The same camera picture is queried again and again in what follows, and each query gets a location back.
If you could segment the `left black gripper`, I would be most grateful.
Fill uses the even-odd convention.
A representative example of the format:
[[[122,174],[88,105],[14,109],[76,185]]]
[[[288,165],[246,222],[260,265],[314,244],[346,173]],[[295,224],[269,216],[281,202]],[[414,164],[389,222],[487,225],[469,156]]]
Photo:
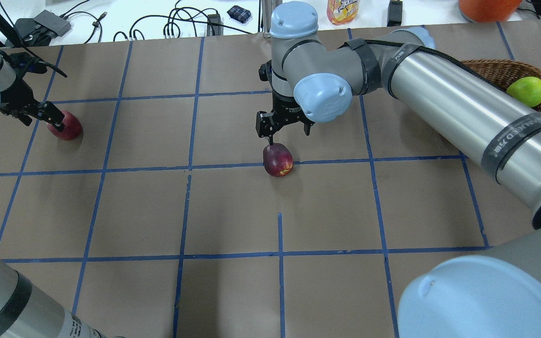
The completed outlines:
[[[17,118],[26,126],[30,126],[32,119],[36,118],[53,126],[54,131],[62,132],[65,129],[64,113],[49,101],[36,100],[32,88],[23,79],[26,73],[44,74],[48,67],[52,70],[57,70],[57,68],[28,52],[11,55],[0,52],[0,55],[14,72],[13,83],[1,94],[0,112]]]

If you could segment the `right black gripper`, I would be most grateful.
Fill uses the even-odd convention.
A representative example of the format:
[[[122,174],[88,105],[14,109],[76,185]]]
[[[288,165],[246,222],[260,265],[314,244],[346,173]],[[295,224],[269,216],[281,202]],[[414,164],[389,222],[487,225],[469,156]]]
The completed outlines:
[[[278,77],[273,72],[272,62],[267,61],[261,64],[258,69],[258,77],[261,81],[268,82],[272,93],[272,109],[270,112],[258,111],[256,115],[255,130],[260,138],[273,139],[273,135],[284,126],[294,123],[303,124],[303,132],[306,136],[310,135],[311,127],[314,125],[309,118],[305,116],[301,106],[292,96],[286,96],[279,93],[274,84],[287,83],[283,77]]]

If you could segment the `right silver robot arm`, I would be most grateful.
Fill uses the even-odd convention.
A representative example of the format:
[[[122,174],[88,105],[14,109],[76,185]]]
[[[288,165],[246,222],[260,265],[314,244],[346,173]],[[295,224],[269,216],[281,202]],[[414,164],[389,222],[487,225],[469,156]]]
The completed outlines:
[[[541,338],[541,112],[434,49],[425,28],[357,38],[327,51],[318,13],[292,1],[266,24],[272,58],[259,70],[273,94],[261,138],[301,122],[333,121],[355,95],[384,88],[527,205],[535,232],[445,261],[404,289],[401,338]]]

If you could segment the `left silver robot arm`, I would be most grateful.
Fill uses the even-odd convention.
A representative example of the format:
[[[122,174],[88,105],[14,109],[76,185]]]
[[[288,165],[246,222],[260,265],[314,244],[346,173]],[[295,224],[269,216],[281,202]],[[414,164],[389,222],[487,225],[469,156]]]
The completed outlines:
[[[78,119],[53,103],[39,102],[23,76],[18,55],[0,51],[0,112],[28,126],[44,121],[54,136],[72,140],[82,132]],[[102,338],[103,334],[67,310],[0,259],[0,338]]]

